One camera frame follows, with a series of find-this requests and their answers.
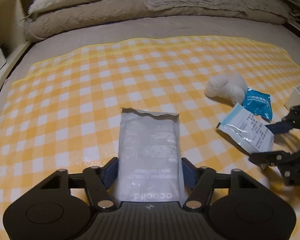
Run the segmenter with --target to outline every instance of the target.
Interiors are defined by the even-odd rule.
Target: blue packet
[[[272,120],[270,95],[248,88],[242,106],[253,114]]]

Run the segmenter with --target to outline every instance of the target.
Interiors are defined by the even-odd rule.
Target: white packet
[[[273,133],[238,103],[217,128],[250,154],[272,151]]]
[[[122,109],[114,193],[119,202],[185,200],[178,116]]]

